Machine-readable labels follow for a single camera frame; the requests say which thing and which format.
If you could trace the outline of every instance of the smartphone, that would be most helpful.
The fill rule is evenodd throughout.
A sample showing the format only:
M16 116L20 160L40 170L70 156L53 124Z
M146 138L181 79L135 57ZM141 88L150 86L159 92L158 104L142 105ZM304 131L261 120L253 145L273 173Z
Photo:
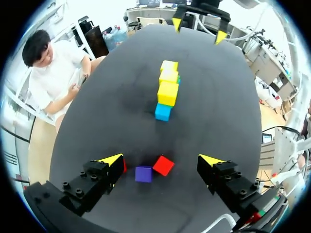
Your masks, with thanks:
M83 75L82 71L80 71L80 75L79 75L79 82L78 82L78 86L82 86L82 84L84 84L84 82L86 81L86 76Z

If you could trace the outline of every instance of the blue cube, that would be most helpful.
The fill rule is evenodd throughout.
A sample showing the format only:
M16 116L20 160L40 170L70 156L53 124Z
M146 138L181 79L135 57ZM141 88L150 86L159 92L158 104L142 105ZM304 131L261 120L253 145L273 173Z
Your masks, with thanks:
M135 181L151 183L152 168L150 166L137 166L135 169Z
M155 118L157 120L169 121L171 109L171 106L158 103L155 108Z

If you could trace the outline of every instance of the water bottle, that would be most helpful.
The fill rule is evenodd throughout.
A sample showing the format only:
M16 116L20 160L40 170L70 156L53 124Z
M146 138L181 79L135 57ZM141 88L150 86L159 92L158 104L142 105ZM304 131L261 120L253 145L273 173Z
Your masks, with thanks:
M125 41L127 39L127 30L124 30L122 28L119 29L120 34L122 35L122 41Z
M117 30L118 30L118 26L115 25L115 27L111 30L110 33L114 35L117 32Z
M127 39L127 31L121 30L120 26L117 27L117 31L114 33L116 45L121 44Z
M114 36L110 33L104 32L103 38L105 40L109 52L111 52L116 47Z

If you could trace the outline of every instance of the wooden floor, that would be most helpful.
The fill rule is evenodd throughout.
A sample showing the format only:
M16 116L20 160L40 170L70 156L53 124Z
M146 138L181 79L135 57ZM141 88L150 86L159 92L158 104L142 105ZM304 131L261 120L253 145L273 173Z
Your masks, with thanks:
M276 125L284 125L285 121L281 114L277 114L273 109L260 105L261 110L261 125L262 130L268 129ZM49 180L50 163L52 150L56 138L55 127L45 123L40 119L35 120L33 133L29 146L29 179L31 183L41 182L44 183ZM265 172L258 171L258 176L261 180L267 180L267 175L271 175L271 171L266 170Z

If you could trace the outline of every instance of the black table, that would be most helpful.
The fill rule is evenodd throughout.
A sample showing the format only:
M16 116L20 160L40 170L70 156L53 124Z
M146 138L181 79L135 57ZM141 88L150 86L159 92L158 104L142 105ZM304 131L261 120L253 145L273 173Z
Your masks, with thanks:
M191 29L147 26L85 82L58 133L50 181L61 188L83 163L118 153L128 171L84 218L121 233L199 233L230 211L197 174L198 154L230 159L255 179L261 124L254 78L238 48L213 41ZM178 61L181 75L169 122L154 117L163 60ZM161 154L175 162L171 173L135 182L135 167ZM222 222L211 232L229 229Z

